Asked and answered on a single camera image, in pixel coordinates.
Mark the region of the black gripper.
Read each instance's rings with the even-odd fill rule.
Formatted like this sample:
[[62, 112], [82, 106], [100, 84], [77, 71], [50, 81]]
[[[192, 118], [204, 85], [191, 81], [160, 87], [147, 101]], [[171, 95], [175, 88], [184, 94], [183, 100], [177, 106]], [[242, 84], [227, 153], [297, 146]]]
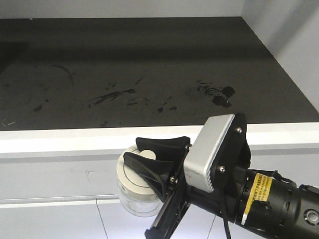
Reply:
[[244, 114], [235, 114], [234, 120], [223, 140], [211, 166], [211, 193], [187, 184], [184, 169], [172, 194], [167, 198], [169, 180], [174, 172], [173, 161], [181, 161], [190, 145], [190, 138], [182, 136], [171, 139], [136, 138], [140, 152], [150, 150], [156, 159], [125, 152], [124, 164], [141, 176], [165, 203], [149, 229], [148, 239], [169, 239], [181, 222], [191, 204], [211, 212], [223, 219], [226, 237], [229, 239], [229, 223], [236, 221], [251, 152], [246, 139], [247, 120]]

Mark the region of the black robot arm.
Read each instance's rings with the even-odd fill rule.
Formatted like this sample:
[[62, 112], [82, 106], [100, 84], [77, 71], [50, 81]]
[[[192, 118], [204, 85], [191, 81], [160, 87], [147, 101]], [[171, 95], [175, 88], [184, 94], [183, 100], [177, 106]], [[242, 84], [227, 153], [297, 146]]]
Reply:
[[170, 238], [192, 204], [221, 217], [227, 238], [230, 223], [266, 239], [318, 238], [318, 188], [251, 169], [246, 132], [244, 114], [230, 114], [209, 117], [195, 142], [136, 139], [139, 151], [156, 157], [125, 152], [124, 164], [163, 202], [146, 238]]

